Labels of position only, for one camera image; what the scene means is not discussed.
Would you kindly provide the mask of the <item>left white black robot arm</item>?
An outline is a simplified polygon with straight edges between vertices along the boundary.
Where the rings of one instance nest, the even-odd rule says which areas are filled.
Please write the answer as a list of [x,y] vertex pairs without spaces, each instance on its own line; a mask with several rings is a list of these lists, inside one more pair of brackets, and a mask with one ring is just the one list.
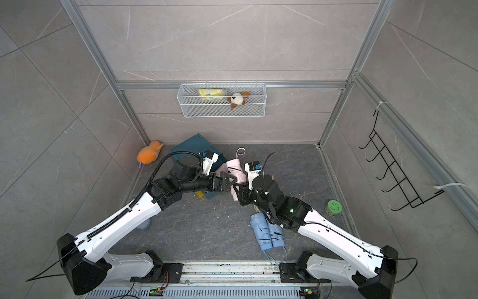
[[188,153],[197,164],[177,165],[164,178],[157,178],[158,163],[139,194],[125,207],[93,228],[73,236],[65,234],[57,241],[58,264],[74,294],[84,295],[103,282],[127,279],[150,283],[165,277],[162,260],[147,250],[133,255],[112,255],[109,250],[150,218],[181,200],[184,193],[227,192],[237,182],[228,171],[219,174],[211,170],[215,153]]

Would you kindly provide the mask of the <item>pink umbrella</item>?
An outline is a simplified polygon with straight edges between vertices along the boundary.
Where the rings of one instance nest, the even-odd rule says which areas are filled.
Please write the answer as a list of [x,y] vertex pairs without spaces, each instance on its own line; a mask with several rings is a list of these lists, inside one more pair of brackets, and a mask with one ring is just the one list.
[[[247,175],[244,172],[244,170],[241,166],[240,159],[239,159],[239,157],[241,155],[245,155],[245,153],[246,153],[246,149],[244,147],[241,147],[236,151],[236,158],[228,160],[226,162],[226,164],[229,168],[229,172],[232,175],[237,177],[237,183],[236,184],[247,184],[248,185]],[[232,196],[233,196],[233,193],[236,193],[234,189],[231,190],[231,195]]]
[[229,174],[229,168],[226,163],[222,164],[216,171],[215,175],[218,178],[226,178],[227,174]]

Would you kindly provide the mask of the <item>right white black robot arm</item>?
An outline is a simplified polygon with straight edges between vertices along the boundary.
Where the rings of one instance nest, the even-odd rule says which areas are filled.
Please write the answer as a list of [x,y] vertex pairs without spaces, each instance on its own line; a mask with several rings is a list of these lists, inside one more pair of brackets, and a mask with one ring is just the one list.
[[369,244],[334,225],[303,201],[285,196],[270,176],[253,183],[232,186],[238,202],[252,204],[259,212],[250,225],[262,251],[284,247],[285,229],[292,230],[329,249],[338,259],[303,252],[295,264],[301,280],[314,278],[340,282],[356,288],[366,299],[389,299],[397,279],[397,250]]

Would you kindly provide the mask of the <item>teal drawer cabinet yellow base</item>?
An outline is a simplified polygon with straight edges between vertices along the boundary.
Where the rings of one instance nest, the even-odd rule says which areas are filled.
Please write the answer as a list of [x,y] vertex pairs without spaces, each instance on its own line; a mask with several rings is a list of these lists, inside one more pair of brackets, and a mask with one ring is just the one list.
[[[216,172],[224,163],[227,162],[227,159],[225,158],[224,154],[219,150],[217,149],[216,147],[214,147],[214,145],[212,145],[208,140],[206,140],[201,134],[196,134],[194,135],[193,137],[189,138],[188,140],[186,140],[185,142],[182,142],[180,143],[179,145],[175,146],[174,148],[172,148],[171,150],[169,150],[170,153],[173,153],[173,152],[177,152],[177,151],[190,151],[190,152],[194,152],[196,154],[200,154],[200,152],[205,152],[205,151],[211,151],[211,152],[214,152],[216,154],[218,154],[218,160],[217,162],[215,162],[213,165],[212,165],[212,171]],[[192,157],[192,156],[189,156],[187,154],[179,154],[179,155],[175,155],[172,157],[172,160],[174,163],[177,163],[177,162],[181,162],[182,159],[186,159],[187,161],[185,163],[191,163],[191,162],[197,162],[197,160]],[[204,197],[206,199],[212,199],[213,197],[215,197],[218,193],[213,193],[213,192],[209,192],[209,193],[204,193]]]

